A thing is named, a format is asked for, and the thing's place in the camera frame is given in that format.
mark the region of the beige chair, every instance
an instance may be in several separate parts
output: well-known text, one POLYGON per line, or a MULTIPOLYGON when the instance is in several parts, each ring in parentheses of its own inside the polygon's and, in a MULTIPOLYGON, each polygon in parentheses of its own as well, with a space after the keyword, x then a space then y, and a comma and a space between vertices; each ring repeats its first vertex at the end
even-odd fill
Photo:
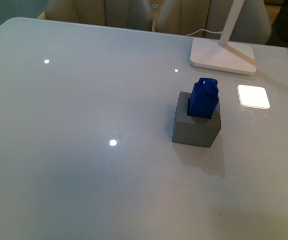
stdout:
POLYGON ((152 30, 149 0, 49 0, 48 20, 152 30))
POLYGON ((284 0, 264 0, 265 4, 268 5, 282 5, 284 0))
MULTIPOLYGON (((199 29, 223 31, 233 0, 164 0, 155 30, 187 35, 199 29)), ((232 34, 232 41, 265 44, 271 24, 263 0, 246 0, 232 34)), ((196 37, 219 39, 219 34, 200 31, 196 37)))

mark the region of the white cable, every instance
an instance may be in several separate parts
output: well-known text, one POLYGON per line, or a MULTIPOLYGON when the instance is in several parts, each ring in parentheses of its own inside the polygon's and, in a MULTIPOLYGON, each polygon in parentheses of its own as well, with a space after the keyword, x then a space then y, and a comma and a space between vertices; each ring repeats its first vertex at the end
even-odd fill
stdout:
POLYGON ((195 32, 193 32, 191 34, 187 34, 186 36, 194 35, 194 34, 200 32, 200 31, 205 31, 205 32, 208 32, 210 34, 222 34, 223 33, 222 31, 209 31, 209 30, 206 30, 206 29, 200 29, 200 30, 197 30, 197 31, 195 31, 195 32))

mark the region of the white table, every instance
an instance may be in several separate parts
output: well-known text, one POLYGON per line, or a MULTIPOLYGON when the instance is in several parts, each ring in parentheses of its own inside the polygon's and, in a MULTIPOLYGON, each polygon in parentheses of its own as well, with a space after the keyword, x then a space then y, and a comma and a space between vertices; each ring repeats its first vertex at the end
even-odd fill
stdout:
POLYGON ((252 45, 247 76, 191 66, 192 39, 0 27, 0 240, 288 240, 288 50, 252 45), (218 80, 211 148, 171 142, 200 77, 218 80), (241 106, 238 85, 270 108, 241 106))

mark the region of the blue object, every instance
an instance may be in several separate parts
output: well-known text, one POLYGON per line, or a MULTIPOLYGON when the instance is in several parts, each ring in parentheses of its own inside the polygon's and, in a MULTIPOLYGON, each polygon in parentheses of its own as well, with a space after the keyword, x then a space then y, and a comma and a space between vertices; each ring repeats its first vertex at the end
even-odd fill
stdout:
POLYGON ((187 114, 211 119, 218 102, 217 80, 202 77, 194 84, 193 92, 188 99, 187 114))

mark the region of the gray block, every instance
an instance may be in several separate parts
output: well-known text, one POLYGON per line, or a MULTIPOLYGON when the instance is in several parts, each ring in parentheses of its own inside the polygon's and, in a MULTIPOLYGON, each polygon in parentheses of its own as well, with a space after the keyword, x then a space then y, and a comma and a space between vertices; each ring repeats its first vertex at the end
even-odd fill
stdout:
POLYGON ((210 148, 221 129, 219 102, 212 119, 187 115, 191 93, 181 91, 177 102, 173 142, 210 148))

